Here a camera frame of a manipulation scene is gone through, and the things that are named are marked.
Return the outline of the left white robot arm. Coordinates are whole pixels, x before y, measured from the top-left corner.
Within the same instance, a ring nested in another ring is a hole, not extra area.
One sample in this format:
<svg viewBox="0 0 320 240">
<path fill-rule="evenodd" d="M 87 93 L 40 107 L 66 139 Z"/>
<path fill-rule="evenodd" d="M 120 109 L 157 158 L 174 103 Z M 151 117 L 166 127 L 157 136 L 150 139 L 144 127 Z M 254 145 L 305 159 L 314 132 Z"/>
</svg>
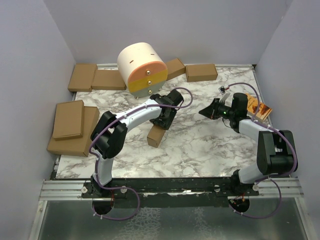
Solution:
<svg viewBox="0 0 320 240">
<path fill-rule="evenodd" d="M 168 130 L 183 102 L 183 96 L 173 89 L 167 95 L 153 94 L 127 111 L 102 114 L 91 134 L 89 147 L 89 152 L 96 156 L 92 182 L 97 196 L 103 198 L 110 193 L 114 157 L 122 151 L 127 133 L 147 121 Z"/>
</svg>

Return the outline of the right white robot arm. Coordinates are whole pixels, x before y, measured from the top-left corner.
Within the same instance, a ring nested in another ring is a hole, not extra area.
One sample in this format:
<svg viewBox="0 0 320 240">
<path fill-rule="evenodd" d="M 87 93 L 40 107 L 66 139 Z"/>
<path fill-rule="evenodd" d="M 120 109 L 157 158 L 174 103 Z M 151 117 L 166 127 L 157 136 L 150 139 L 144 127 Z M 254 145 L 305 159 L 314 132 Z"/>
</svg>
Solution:
<svg viewBox="0 0 320 240">
<path fill-rule="evenodd" d="M 250 187 L 268 177 L 290 175 L 298 168 L 293 133 L 289 130 L 277 130 L 263 126 L 248 116 L 248 96 L 235 93 L 231 106 L 224 99 L 214 98 L 211 104 L 199 111 L 199 114 L 211 119 L 227 119 L 236 133 L 245 135 L 257 143 L 256 162 L 233 172 L 230 177 L 230 191 L 240 196 Z"/>
</svg>

